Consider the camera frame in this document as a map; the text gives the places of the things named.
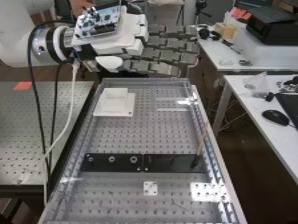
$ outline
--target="black cable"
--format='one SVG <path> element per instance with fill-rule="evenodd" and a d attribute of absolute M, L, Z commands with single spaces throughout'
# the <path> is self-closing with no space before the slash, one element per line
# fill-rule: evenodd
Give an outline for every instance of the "black cable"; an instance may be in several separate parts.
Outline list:
<path fill-rule="evenodd" d="M 50 144 L 54 144 L 55 126 L 56 126 L 56 111 L 58 111 L 58 98 L 59 98 L 59 74 L 63 64 L 59 65 L 55 78 L 55 96 L 54 96 L 54 116 L 52 116 L 52 128 L 51 128 L 51 140 Z M 50 168 L 52 168 L 52 152 L 50 153 Z"/>
<path fill-rule="evenodd" d="M 43 147 L 43 153 L 46 154 L 46 137 L 44 137 L 44 126 L 43 126 L 43 116 L 42 116 L 42 107 L 40 107 L 40 98 L 39 98 L 39 92 L 38 92 L 38 87 L 36 87 L 36 81 L 35 81 L 35 73 L 34 73 L 34 67 L 32 67 L 32 59 L 31 59 L 31 51 L 32 51 L 32 44 L 34 44 L 34 39 L 35 39 L 35 33 L 36 31 L 44 27 L 48 24 L 55 24 L 55 23 L 67 23 L 67 24 L 75 24 L 71 21 L 64 21 L 64 20 L 54 20 L 42 23 L 38 25 L 34 30 L 31 31 L 31 35 L 28 38 L 28 46 L 27 46 L 27 58 L 28 58 L 28 67 L 30 67 L 30 75 L 31 75 L 31 81 L 32 81 L 32 87 L 34 87 L 34 93 L 35 93 L 35 100 L 36 100 L 36 108 L 38 108 L 38 117 L 39 117 L 39 126 L 40 126 L 40 137 L 42 137 L 42 147 Z M 51 176 L 51 167 L 50 167 L 50 162 L 48 159 L 46 159 L 46 166 L 47 166 L 47 173 L 48 173 L 48 178 Z"/>

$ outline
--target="black object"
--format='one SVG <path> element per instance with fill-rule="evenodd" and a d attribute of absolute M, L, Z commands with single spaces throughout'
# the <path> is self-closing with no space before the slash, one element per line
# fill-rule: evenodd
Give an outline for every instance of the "black object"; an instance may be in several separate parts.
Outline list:
<path fill-rule="evenodd" d="M 264 111 L 263 116 L 268 120 L 273 121 L 275 123 L 277 123 L 277 124 L 280 124 L 283 126 L 288 126 L 289 123 L 291 123 L 291 119 L 288 118 L 288 116 L 283 112 L 280 112 L 277 110 L 267 110 L 267 111 Z"/>
<path fill-rule="evenodd" d="M 227 45 L 237 54 L 241 54 L 241 52 L 240 51 L 237 51 L 236 49 L 235 49 L 235 44 L 233 43 L 231 43 L 229 41 L 227 41 L 225 39 L 223 40 L 223 42 L 221 42 L 224 45 Z"/>
<path fill-rule="evenodd" d="M 276 97 L 298 129 L 298 95 L 277 93 Z"/>
<path fill-rule="evenodd" d="M 215 41 L 219 41 L 221 39 L 221 34 L 216 31 L 211 31 L 209 29 L 207 28 L 203 28 L 200 31 L 199 31 L 199 36 L 207 40 L 208 38 L 212 38 Z"/>
<path fill-rule="evenodd" d="M 273 99 L 275 99 L 275 93 L 273 93 L 273 92 L 269 92 L 268 96 L 265 97 L 265 100 L 267 100 L 268 102 L 272 102 Z"/>
<path fill-rule="evenodd" d="M 284 82 L 284 85 L 298 85 L 298 76 L 296 76 L 293 80 Z"/>
<path fill-rule="evenodd" d="M 298 45 L 297 17 L 281 9 L 251 9 L 252 18 L 247 29 L 268 45 Z"/>
<path fill-rule="evenodd" d="M 253 66 L 253 63 L 251 61 L 247 61 L 247 60 L 240 60 L 240 65 L 243 65 L 243 66 Z"/>
<path fill-rule="evenodd" d="M 83 172 L 142 172 L 142 154 L 106 154 L 87 153 L 83 164 Z"/>
<path fill-rule="evenodd" d="M 146 154 L 144 171 L 150 173 L 203 173 L 205 172 L 201 157 L 193 154 Z"/>

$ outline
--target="white table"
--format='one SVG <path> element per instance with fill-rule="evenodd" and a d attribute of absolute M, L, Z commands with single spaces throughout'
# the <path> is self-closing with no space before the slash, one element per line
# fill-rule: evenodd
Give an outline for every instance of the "white table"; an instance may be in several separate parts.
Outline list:
<path fill-rule="evenodd" d="M 221 43 L 221 41 L 213 41 L 212 39 L 203 40 L 199 38 L 199 44 L 201 47 L 201 50 L 207 53 L 207 56 L 209 60 L 212 61 L 212 64 L 215 65 L 215 68 L 217 70 L 217 78 L 213 83 L 212 91 L 209 91 L 209 101 L 207 105 L 207 112 L 211 114 L 216 96 L 217 96 L 217 88 L 219 83 L 223 83 L 223 77 L 224 75 L 256 75 L 261 72 L 271 72 L 271 74 L 281 74 L 284 72 L 285 74 L 293 74 L 293 71 L 298 71 L 298 64 L 297 67 L 277 67 L 275 64 L 268 66 L 241 66 L 240 60 L 247 60 L 244 55 L 237 54 L 227 45 Z M 233 65 L 227 66 L 221 65 L 221 60 L 229 60 L 233 62 Z"/>
<path fill-rule="evenodd" d="M 215 134 L 219 134 L 231 95 L 233 92 L 280 160 L 292 174 L 293 179 L 298 184 L 298 131 L 296 128 L 291 126 L 281 126 L 263 117 L 263 112 L 265 110 L 279 110 L 283 113 L 285 113 L 285 110 L 283 109 L 283 106 L 280 105 L 276 98 L 272 102 L 268 102 L 261 98 L 252 97 L 251 91 L 244 86 L 244 79 L 248 77 L 249 76 L 244 75 L 227 75 L 224 77 L 227 84 L 221 96 L 216 120 L 213 123 Z M 279 92 L 277 82 L 291 80 L 293 77 L 295 75 L 268 76 L 269 90 L 273 93 Z"/>
<path fill-rule="evenodd" d="M 237 54 L 221 41 L 212 39 L 199 39 L 201 49 L 205 51 L 209 60 L 212 61 L 219 72 L 244 72 L 244 71 L 298 71 L 298 64 L 296 67 L 279 67 L 275 64 L 269 66 L 241 66 L 240 60 L 247 60 L 243 54 Z M 233 65 L 223 65 L 221 60 L 229 60 Z"/>

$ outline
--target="white cable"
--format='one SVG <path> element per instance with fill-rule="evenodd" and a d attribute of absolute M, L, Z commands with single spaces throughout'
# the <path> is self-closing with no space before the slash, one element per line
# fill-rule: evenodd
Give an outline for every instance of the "white cable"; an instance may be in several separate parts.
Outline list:
<path fill-rule="evenodd" d="M 68 114 L 68 120 L 67 120 L 67 124 L 64 126 L 64 129 L 63 129 L 59 137 L 56 138 L 54 144 L 51 145 L 50 149 L 47 150 L 47 153 L 46 153 L 46 155 L 43 157 L 43 160 L 42 160 L 43 161 L 43 168 L 44 168 L 43 169 L 43 171 L 44 171 L 44 205 L 47 205 L 47 195 L 48 195 L 48 192 L 47 192 L 48 176 L 47 176 L 47 170 L 46 170 L 46 159 L 48 158 L 50 153 L 52 152 L 59 140 L 64 136 L 64 134 L 68 130 L 70 124 L 71 124 L 71 120 L 72 120 L 72 113 L 74 113 L 74 107 L 75 107 L 76 75 L 78 75 L 78 71 L 79 71 L 79 68 L 80 68 L 80 62 L 78 60 L 75 60 L 72 67 L 74 67 L 74 70 L 72 70 L 72 96 L 71 96 L 71 109 L 70 109 L 70 114 Z"/>
<path fill-rule="evenodd" d="M 237 118 L 235 118 L 227 125 L 224 125 L 224 127 L 221 127 L 220 131 L 225 130 L 225 129 L 228 128 L 227 126 L 229 126 L 236 120 L 239 120 L 241 117 L 244 117 L 245 114 L 248 114 L 248 113 L 247 113 L 247 112 L 243 113 L 243 114 L 241 114 Z"/>

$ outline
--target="white block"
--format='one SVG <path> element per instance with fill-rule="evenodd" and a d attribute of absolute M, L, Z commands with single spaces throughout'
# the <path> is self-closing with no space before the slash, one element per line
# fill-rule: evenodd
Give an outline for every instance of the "white block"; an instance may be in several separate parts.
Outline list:
<path fill-rule="evenodd" d="M 136 94 L 127 88 L 106 88 L 94 111 L 94 116 L 132 117 Z"/>

